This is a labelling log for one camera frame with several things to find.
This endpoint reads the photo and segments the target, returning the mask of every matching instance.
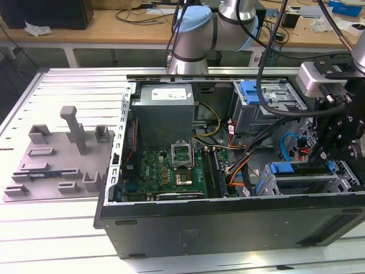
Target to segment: floor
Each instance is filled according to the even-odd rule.
[[[63,50],[58,49],[28,49],[27,54],[39,67],[68,67]],[[162,67],[164,65],[164,50],[118,50],[118,62],[112,63],[109,50],[77,49],[76,55],[82,67]],[[208,59],[215,59],[213,53]],[[250,52],[223,51],[221,66],[247,66]],[[273,66],[298,67],[301,61],[279,58]],[[0,123],[17,102],[26,89],[32,75],[37,73],[33,64],[23,57],[23,52],[17,54],[17,60],[10,62],[3,59],[0,62]]]

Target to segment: desk legs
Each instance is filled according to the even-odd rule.
[[[111,49],[110,53],[112,54],[112,62],[113,63],[118,62],[118,55],[116,53],[116,49]]]
[[[0,47],[1,51],[11,60],[16,60],[16,56],[13,52],[13,49],[11,47]]]
[[[74,48],[67,46],[63,48],[66,58],[68,60],[68,65],[70,67],[80,67],[79,61],[75,55]]]
[[[260,60],[261,60],[261,55],[264,51],[264,48],[262,49],[254,49],[251,53],[251,58],[250,58],[250,63],[249,63],[249,67],[258,67]]]

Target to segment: wooden desk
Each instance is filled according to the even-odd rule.
[[[303,0],[308,5],[316,5],[312,0]],[[261,1],[268,9],[278,9],[281,3]],[[289,5],[300,6],[296,0],[289,0]],[[155,17],[152,14],[142,14],[129,16],[129,20],[142,20]],[[349,21],[358,21],[356,18],[347,17]],[[171,25],[160,18],[158,25],[137,26],[125,23],[115,18],[112,10],[95,10],[94,18],[86,30],[65,30],[53,29],[53,34],[42,37],[34,37],[22,29],[10,30],[4,22],[0,23],[5,30],[21,47],[48,47],[61,48],[65,51],[70,67],[78,67],[78,61],[74,54],[74,49],[165,49],[171,35]],[[332,50],[343,50],[344,47],[338,37],[332,31],[326,33],[315,33],[310,28],[311,19],[299,19],[294,29],[288,29],[290,40],[285,44],[282,51],[292,52],[328,52]],[[352,43],[356,43],[358,38],[345,32]],[[261,39],[267,42],[269,37],[266,29],[262,30]],[[0,47],[11,48],[14,45],[0,31]],[[263,47],[256,43],[250,48],[256,55],[261,54]],[[116,59],[115,51],[112,51],[113,58]]]

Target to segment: blue cable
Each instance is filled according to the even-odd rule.
[[[290,162],[290,157],[288,155],[288,153],[286,152],[286,149],[285,149],[285,138],[287,136],[292,136],[293,138],[295,138],[296,140],[299,140],[299,136],[295,133],[292,133],[292,132],[288,132],[288,133],[285,133],[283,137],[281,137],[281,140],[280,140],[280,149],[281,149],[281,153],[283,154],[285,160],[287,162]]]

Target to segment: yellow wire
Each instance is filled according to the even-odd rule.
[[[192,135],[192,136],[193,137],[209,137],[209,136],[212,136],[213,134],[217,133],[218,130],[220,129],[220,127],[221,127],[221,119],[219,119],[217,113],[211,107],[209,107],[206,103],[199,102],[199,104],[202,104],[203,106],[205,106],[208,110],[210,110],[217,117],[218,126],[217,126],[217,128],[213,132],[206,133],[206,134],[197,134],[197,135],[195,134],[195,135]]]

